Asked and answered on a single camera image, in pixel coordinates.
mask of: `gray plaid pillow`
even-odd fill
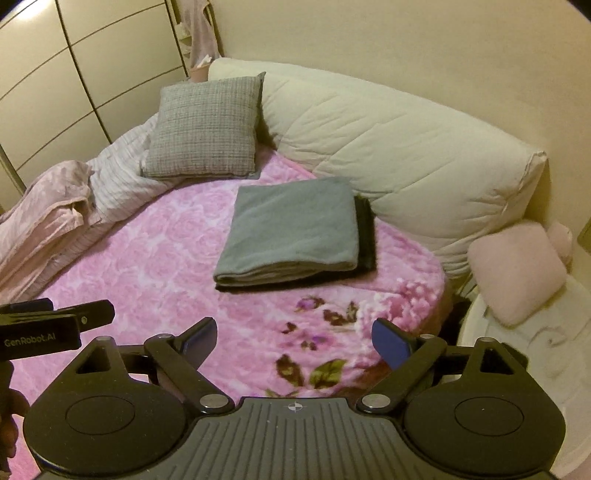
[[[245,177],[255,171],[256,126],[265,72],[162,89],[158,122],[141,174]]]

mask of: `black circular pad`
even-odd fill
[[[476,397],[456,407],[456,420],[473,433],[498,437],[521,427],[523,414],[519,407],[501,398]]]
[[[115,433],[135,417],[132,403],[119,397],[100,395],[74,403],[66,413],[68,425],[86,435]]]
[[[103,392],[47,390],[25,418],[35,459],[67,476],[112,478],[170,453],[186,427],[181,402],[156,385],[124,383],[113,393],[108,384]]]
[[[539,387],[509,377],[462,377],[414,397],[404,413],[411,443],[460,476],[519,476],[551,465],[564,437],[560,411]]]

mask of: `metal screw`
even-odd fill
[[[364,396],[361,403],[369,408],[384,408],[390,405],[390,398],[381,393],[372,393]]]
[[[209,395],[202,396],[199,402],[206,408],[222,408],[229,403],[229,400],[225,395],[210,393]]]

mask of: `wall outlet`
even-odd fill
[[[577,239],[579,245],[591,255],[591,218],[587,222],[587,225],[581,231],[579,238]]]

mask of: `hand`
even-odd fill
[[[29,410],[29,402],[17,390],[10,389],[8,396],[8,411],[10,415],[0,419],[0,444],[5,449],[7,457],[14,458],[17,454],[18,427],[12,415],[24,417]]]

